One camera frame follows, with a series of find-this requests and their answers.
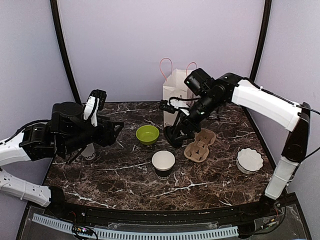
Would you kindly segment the black plastic cup lid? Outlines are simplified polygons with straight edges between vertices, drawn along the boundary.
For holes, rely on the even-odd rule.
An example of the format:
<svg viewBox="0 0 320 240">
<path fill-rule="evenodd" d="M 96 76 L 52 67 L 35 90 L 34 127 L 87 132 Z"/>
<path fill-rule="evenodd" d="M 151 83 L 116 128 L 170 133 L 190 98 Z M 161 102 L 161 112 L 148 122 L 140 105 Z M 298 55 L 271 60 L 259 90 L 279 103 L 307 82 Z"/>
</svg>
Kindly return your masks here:
<svg viewBox="0 0 320 240">
<path fill-rule="evenodd" d="M 163 129 L 163 133 L 167 142 L 174 148 L 180 148 L 184 141 L 195 137 L 195 133 L 193 131 L 190 131 L 182 125 L 166 126 Z"/>
</svg>

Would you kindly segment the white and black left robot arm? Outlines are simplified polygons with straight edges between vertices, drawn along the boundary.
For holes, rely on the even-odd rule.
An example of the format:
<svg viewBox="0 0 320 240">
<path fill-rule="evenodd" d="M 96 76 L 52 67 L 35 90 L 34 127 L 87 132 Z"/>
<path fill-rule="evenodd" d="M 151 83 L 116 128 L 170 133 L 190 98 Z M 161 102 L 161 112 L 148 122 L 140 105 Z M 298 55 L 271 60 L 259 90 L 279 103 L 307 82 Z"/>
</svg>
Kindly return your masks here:
<svg viewBox="0 0 320 240">
<path fill-rule="evenodd" d="M 72 163 L 92 144 L 111 146 L 124 127 L 108 117 L 84 119 L 84 108 L 75 102 L 56 103 L 50 120 L 35 120 L 0 142 L 0 165 L 37 161 L 59 156 Z M 21 200 L 31 201 L 67 218 L 71 213 L 63 190 L 57 186 L 37 185 L 0 171 L 0 190 Z"/>
</svg>

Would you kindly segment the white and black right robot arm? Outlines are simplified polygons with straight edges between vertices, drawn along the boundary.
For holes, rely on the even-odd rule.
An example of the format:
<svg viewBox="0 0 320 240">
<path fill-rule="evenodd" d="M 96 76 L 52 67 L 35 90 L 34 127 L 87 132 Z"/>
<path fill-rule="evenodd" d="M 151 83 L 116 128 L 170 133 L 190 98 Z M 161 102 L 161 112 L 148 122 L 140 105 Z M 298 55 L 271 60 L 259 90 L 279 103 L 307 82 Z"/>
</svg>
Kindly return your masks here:
<svg viewBox="0 0 320 240">
<path fill-rule="evenodd" d="M 255 213 L 266 217 L 275 208 L 273 200 L 280 197 L 299 164 L 307 157 L 310 105 L 287 100 L 234 73 L 214 79 L 198 68 L 186 77 L 184 84 L 196 96 L 191 107 L 185 104 L 185 99 L 174 96 L 160 102 L 161 110 L 178 113 L 173 125 L 163 130 L 166 140 L 175 148 L 181 147 L 184 140 L 194 138 L 201 131 L 201 122 L 225 103 L 251 109 L 288 130 L 279 163 L 264 191 L 266 198 L 255 205 Z"/>
</svg>

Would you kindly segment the black paper coffee cup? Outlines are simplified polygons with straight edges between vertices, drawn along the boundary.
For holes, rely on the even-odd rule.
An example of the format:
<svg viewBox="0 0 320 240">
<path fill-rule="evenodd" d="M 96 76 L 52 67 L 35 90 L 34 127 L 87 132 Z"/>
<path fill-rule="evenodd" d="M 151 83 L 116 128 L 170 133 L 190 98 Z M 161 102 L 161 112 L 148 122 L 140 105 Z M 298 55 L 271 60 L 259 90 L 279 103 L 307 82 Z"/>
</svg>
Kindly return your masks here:
<svg viewBox="0 0 320 240">
<path fill-rule="evenodd" d="M 176 163 L 175 156 L 166 150 L 156 152 L 151 159 L 155 173 L 160 180 L 167 180 Z"/>
</svg>

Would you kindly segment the white paper takeout bag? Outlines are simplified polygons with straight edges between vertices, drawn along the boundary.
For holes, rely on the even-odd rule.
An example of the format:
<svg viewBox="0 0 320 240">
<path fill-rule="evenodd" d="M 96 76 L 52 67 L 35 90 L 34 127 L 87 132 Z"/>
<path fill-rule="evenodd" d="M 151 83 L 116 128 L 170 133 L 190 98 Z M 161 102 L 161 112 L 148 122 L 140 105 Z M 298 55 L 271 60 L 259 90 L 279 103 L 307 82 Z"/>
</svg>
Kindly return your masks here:
<svg viewBox="0 0 320 240">
<path fill-rule="evenodd" d="M 161 64 L 163 61 L 168 60 L 170 61 L 171 65 L 171 73 L 164 73 L 161 69 Z M 186 69 L 173 69 L 173 63 L 170 58 L 162 58 L 159 63 L 159 69 L 165 81 L 162 85 L 162 99 L 169 101 L 170 97 L 177 97 L 182 99 L 193 99 L 196 96 L 192 91 L 185 85 L 184 80 L 187 78 L 188 75 L 191 74 L 192 70 L 188 69 L 190 65 L 194 64 L 197 67 L 195 62 L 189 63 Z M 182 107 L 191 107 L 194 104 L 194 101 L 184 101 L 184 105 Z M 175 122 L 178 112 L 169 113 L 163 110 L 163 125 L 164 127 L 172 126 Z"/>
</svg>

